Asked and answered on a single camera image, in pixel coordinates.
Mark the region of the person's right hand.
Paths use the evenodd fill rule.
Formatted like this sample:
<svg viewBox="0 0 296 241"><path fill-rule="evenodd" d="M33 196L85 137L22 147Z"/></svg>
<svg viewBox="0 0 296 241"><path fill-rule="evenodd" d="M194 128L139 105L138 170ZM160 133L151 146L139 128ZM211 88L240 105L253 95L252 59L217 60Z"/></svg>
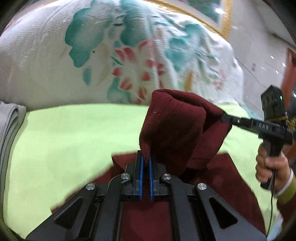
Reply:
<svg viewBox="0 0 296 241"><path fill-rule="evenodd" d="M256 161L255 176L260 183L265 184L272 177L273 170L277 171L274 191L279 192L284 185L287 184L291 174L291 169L285 154L281 152L277 157L269 157L267 156L267 150L262 143L258 148Z"/></svg>

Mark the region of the olive green sleeve forearm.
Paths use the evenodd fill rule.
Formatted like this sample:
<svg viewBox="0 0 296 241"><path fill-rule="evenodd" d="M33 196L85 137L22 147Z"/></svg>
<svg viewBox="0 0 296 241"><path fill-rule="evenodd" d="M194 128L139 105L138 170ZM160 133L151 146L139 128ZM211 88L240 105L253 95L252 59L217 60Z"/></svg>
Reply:
<svg viewBox="0 0 296 241"><path fill-rule="evenodd" d="M290 177L283 188L277 192L277 208L283 218L283 223L287 224L295 213L295 175L290 168Z"/></svg>

